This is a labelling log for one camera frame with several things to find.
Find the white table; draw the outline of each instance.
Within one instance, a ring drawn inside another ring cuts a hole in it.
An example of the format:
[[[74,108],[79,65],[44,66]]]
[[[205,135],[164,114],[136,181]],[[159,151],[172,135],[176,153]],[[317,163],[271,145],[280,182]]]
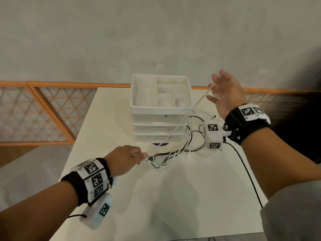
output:
[[[197,101],[204,90],[193,90]],[[135,142],[129,113],[130,89],[98,88],[68,158],[62,176],[89,158],[104,157],[117,146]],[[196,109],[216,112],[204,98]],[[247,165],[263,204],[267,202],[245,155],[233,143]],[[216,156],[203,158],[181,154],[166,169],[157,171],[147,162],[118,178],[109,190],[114,205],[102,225],[92,231],[67,219],[52,241],[140,240],[167,241],[262,232],[260,206],[250,179],[229,145]],[[85,205],[73,214],[80,214]]]

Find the left hand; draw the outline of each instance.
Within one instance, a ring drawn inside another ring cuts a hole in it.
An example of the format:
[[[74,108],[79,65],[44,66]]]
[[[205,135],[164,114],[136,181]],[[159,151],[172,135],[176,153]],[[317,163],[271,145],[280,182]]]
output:
[[[104,159],[110,170],[110,176],[116,177],[129,172],[136,164],[140,164],[147,157],[147,153],[137,146],[118,146]]]

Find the white drawer organizer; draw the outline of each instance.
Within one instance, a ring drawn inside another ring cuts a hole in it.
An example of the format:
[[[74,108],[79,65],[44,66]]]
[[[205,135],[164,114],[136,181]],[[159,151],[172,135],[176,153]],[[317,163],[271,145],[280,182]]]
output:
[[[191,85],[186,76],[134,74],[130,112],[138,141],[181,141],[192,108]]]

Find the lattice panel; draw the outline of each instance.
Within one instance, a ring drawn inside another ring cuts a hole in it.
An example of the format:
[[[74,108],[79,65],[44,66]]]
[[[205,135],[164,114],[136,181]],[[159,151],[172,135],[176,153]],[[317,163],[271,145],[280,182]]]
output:
[[[67,141],[24,87],[0,87],[0,142]]]
[[[286,120],[296,112],[297,109],[311,101],[308,95],[291,94],[245,94],[248,103],[259,105],[270,117],[271,125],[275,126],[280,121]]]
[[[77,137],[96,89],[39,88],[72,134]]]

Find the forearm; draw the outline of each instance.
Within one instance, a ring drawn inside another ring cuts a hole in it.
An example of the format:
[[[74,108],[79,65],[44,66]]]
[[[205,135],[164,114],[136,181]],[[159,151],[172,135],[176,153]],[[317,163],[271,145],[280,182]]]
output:
[[[73,186],[59,182],[0,212],[3,240],[49,240],[77,207]]]
[[[267,198],[286,186],[321,180],[321,168],[269,128],[252,133],[241,146]]]

